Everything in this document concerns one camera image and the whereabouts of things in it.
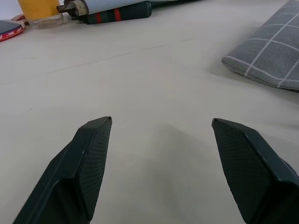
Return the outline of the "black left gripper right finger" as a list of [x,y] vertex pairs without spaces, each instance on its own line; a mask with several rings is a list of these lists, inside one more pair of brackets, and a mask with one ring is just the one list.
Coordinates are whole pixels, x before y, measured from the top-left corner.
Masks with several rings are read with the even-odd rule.
[[299,176],[258,131],[212,121],[222,169],[247,224],[297,224]]

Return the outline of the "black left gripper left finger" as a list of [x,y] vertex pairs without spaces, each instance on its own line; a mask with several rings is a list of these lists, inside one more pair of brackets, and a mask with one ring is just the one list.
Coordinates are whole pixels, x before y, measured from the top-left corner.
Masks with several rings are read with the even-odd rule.
[[15,224],[88,224],[105,172],[112,118],[81,126],[50,161]]

